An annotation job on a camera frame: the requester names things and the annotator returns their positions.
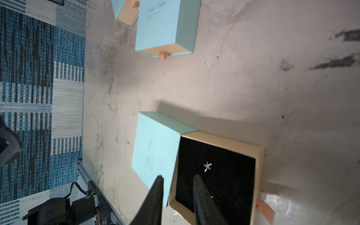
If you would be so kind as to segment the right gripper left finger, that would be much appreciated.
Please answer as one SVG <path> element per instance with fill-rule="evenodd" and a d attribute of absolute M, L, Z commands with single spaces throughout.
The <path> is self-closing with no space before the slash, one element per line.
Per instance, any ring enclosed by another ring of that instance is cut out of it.
<path fill-rule="evenodd" d="M 147 197 L 131 225 L 161 225 L 164 195 L 164 178 L 156 177 Z"/>

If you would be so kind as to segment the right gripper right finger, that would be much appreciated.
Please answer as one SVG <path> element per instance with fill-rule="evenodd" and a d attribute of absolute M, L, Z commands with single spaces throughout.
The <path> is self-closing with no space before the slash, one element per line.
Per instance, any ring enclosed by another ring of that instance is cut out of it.
<path fill-rule="evenodd" d="M 227 225 L 200 175 L 193 179 L 194 214 L 196 225 Z"/>

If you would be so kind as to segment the silver star earring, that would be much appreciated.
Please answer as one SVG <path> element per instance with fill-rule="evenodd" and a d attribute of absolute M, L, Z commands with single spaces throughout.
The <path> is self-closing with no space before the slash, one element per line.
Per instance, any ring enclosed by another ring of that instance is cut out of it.
<path fill-rule="evenodd" d="M 207 161 L 206 164 L 203 164 L 203 166 L 205 167 L 204 172 L 207 172 L 208 170 L 211 170 L 212 163 Z"/>

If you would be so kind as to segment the mint drawer jewelry box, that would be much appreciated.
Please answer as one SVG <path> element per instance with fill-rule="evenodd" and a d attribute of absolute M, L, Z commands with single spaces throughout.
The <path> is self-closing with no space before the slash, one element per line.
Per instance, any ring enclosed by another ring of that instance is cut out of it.
<path fill-rule="evenodd" d="M 161 175 L 163 208 L 191 225 L 197 174 L 228 225 L 252 225 L 256 212 L 273 224 L 275 212 L 259 197 L 263 157 L 262 147 L 199 132 L 159 112 L 140 112 L 131 166 L 150 189 Z M 207 161 L 211 170 L 204 172 Z"/>

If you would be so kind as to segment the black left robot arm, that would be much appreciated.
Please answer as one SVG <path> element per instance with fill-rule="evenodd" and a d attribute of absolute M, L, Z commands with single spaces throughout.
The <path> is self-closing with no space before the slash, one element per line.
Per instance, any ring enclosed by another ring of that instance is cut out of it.
<path fill-rule="evenodd" d="M 93 181 L 88 182 L 88 190 L 76 186 L 85 197 L 70 202 L 70 195 L 63 198 L 52 198 L 31 209 L 20 220 L 27 225 L 80 225 L 92 218 L 96 225 L 112 225 L 112 209 L 106 198 Z"/>

